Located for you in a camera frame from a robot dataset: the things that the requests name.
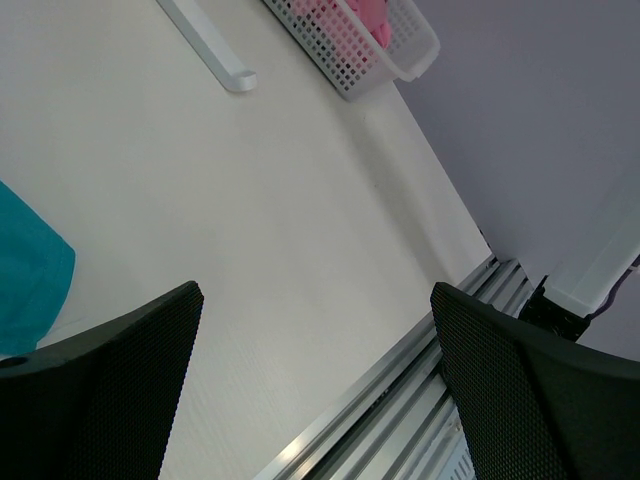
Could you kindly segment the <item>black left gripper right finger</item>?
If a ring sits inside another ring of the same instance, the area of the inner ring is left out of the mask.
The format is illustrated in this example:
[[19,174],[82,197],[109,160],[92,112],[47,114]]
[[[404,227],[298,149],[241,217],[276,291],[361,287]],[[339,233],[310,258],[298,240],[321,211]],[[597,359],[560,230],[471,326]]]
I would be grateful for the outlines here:
[[638,478],[638,362],[565,340],[444,282],[430,302],[477,478]]

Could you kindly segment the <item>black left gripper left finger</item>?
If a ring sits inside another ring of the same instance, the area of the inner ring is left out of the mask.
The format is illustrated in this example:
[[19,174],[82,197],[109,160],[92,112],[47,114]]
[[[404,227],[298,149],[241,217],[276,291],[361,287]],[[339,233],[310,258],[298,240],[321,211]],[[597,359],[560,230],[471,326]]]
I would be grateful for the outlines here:
[[1,362],[4,479],[156,479],[200,323],[188,281]]

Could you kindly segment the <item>pink t shirt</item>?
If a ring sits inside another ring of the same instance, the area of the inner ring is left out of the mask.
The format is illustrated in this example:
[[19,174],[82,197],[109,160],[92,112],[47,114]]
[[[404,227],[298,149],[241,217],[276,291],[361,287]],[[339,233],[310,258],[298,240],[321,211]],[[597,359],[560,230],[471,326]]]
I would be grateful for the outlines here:
[[362,75],[375,61],[373,44],[359,28],[362,27],[373,41],[386,50],[392,40],[392,27],[388,20],[386,1],[288,1],[296,20],[295,26],[315,35],[313,47],[322,61],[336,64],[340,76]]

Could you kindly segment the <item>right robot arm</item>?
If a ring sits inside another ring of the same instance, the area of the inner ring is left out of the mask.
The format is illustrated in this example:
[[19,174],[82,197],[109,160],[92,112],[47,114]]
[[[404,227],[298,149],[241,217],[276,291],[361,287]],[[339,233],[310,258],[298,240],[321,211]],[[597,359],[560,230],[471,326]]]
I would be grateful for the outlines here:
[[579,316],[595,312],[639,257],[639,212],[605,214],[552,271],[544,296]]

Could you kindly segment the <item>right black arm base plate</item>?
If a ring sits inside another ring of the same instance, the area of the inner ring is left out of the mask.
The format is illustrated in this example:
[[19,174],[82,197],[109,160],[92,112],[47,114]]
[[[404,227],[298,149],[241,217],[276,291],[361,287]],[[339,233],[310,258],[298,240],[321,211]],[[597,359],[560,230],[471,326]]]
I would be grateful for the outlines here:
[[538,284],[525,302],[518,319],[551,332],[566,340],[576,342],[588,329],[591,320],[564,309],[544,296],[547,276]]

